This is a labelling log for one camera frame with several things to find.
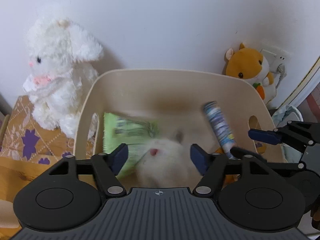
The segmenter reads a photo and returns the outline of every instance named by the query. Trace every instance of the electrical outlet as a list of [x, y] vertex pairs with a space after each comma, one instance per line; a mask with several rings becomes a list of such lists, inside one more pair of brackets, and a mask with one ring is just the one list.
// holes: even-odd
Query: electrical outlet
[[270, 46], [264, 42], [261, 43], [261, 51], [270, 65], [270, 71], [275, 73], [278, 66], [282, 63], [287, 66], [286, 63], [290, 60], [291, 54], [276, 46]]

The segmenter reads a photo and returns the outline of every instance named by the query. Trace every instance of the white wall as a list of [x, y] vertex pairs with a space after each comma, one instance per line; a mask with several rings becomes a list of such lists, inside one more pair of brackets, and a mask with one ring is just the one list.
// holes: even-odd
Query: white wall
[[120, 67], [221, 73], [229, 47], [244, 41], [258, 48], [266, 39], [292, 54], [278, 106], [320, 54], [320, 0], [0, 0], [0, 94], [11, 106], [29, 74], [24, 35], [53, 2], [106, 47], [101, 73]]

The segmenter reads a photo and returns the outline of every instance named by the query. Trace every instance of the plush toy's head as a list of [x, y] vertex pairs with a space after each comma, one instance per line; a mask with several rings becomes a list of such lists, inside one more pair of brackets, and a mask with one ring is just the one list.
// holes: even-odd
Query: plush toy's head
[[245, 79], [253, 85], [262, 82], [268, 75], [269, 63], [266, 58], [256, 49], [245, 48], [242, 43], [237, 52], [229, 49], [226, 59], [229, 61], [226, 68], [227, 76]]
[[98, 60], [102, 46], [79, 25], [68, 20], [39, 19], [27, 34], [34, 76], [64, 73], [76, 62]]

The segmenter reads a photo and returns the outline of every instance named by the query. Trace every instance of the purple leaf print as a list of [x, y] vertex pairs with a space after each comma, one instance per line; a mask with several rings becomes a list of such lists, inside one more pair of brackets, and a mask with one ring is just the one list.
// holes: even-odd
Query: purple leaf print
[[40, 137], [35, 135], [35, 129], [32, 131], [26, 129], [25, 135], [22, 137], [22, 141], [24, 144], [22, 157], [26, 157], [27, 160], [31, 158], [31, 155], [36, 152], [35, 145]]
[[38, 161], [39, 164], [50, 164], [50, 160], [48, 158], [41, 158]]
[[72, 155], [72, 153], [71, 152], [65, 152], [64, 154], [62, 154], [62, 158], [66, 157], [67, 155]]

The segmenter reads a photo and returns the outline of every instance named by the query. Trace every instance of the cylindrical container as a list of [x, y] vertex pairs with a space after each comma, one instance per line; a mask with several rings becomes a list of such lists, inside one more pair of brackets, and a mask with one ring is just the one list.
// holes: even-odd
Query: cylindrical container
[[234, 136], [227, 124], [221, 108], [217, 101], [208, 102], [203, 106], [205, 116], [208, 118], [211, 128], [216, 135], [218, 142], [229, 159], [235, 159], [230, 153], [230, 149], [236, 146]]

